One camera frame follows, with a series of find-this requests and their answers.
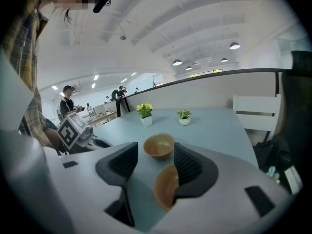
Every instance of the computer monitor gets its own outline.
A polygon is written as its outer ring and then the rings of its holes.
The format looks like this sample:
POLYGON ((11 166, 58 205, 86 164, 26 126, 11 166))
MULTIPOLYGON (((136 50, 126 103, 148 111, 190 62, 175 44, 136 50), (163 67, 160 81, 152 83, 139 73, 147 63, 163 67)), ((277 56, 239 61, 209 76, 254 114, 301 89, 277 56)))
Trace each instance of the computer monitor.
POLYGON ((103 114, 105 114, 105 113, 106 113, 106 110, 105 110, 104 104, 101 104, 101 105, 95 106, 95 107, 94 107, 94 110, 95 110, 95 113, 96 113, 97 115, 99 115, 100 113, 103 113, 103 114))

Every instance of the black cap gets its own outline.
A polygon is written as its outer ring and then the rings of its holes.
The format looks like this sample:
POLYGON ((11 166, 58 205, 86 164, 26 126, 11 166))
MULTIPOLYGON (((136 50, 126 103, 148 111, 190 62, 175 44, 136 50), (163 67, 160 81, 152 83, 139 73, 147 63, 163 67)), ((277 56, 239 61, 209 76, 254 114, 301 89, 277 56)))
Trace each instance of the black cap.
POLYGON ((75 90, 74 87, 67 85, 63 88, 63 93, 65 93, 67 89, 75 90))

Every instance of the microphone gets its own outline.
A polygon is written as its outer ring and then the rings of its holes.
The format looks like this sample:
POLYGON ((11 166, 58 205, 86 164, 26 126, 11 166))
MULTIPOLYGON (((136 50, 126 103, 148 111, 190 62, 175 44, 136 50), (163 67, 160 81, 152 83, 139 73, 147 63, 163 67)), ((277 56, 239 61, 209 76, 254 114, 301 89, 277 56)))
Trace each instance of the microphone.
POLYGON ((109 0, 99 0, 93 9, 93 12, 94 13, 100 12, 101 9, 105 6, 105 4, 107 4, 107 2, 109 2, 109 0))
POLYGON ((58 136, 70 150, 87 128, 85 122, 77 113, 67 115, 58 128, 58 136))

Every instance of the ceiling light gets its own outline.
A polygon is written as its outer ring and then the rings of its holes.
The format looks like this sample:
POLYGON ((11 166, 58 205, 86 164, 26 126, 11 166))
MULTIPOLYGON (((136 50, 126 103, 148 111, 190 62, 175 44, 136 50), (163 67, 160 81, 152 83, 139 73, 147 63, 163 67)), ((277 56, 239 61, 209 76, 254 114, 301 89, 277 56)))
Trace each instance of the ceiling light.
POLYGON ((176 60, 174 61, 174 66, 181 65, 182 63, 183 63, 183 62, 182 62, 181 60, 176 59, 176 60))
POLYGON ((232 42, 230 45, 230 49, 238 49, 240 48, 240 45, 237 42, 232 42))

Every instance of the wooden bowl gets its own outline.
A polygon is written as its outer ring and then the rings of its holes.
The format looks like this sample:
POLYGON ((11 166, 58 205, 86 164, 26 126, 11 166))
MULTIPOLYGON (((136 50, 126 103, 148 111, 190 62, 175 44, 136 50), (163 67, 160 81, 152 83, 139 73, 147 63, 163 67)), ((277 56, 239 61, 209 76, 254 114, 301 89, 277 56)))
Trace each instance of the wooden bowl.
POLYGON ((157 160, 170 158, 175 147, 175 139, 169 134, 157 134, 149 137, 143 145, 144 151, 157 160))
POLYGON ((160 206, 169 211, 174 204, 175 190, 179 187, 179 179, 174 164, 165 166, 158 174, 155 186, 155 199, 160 206))

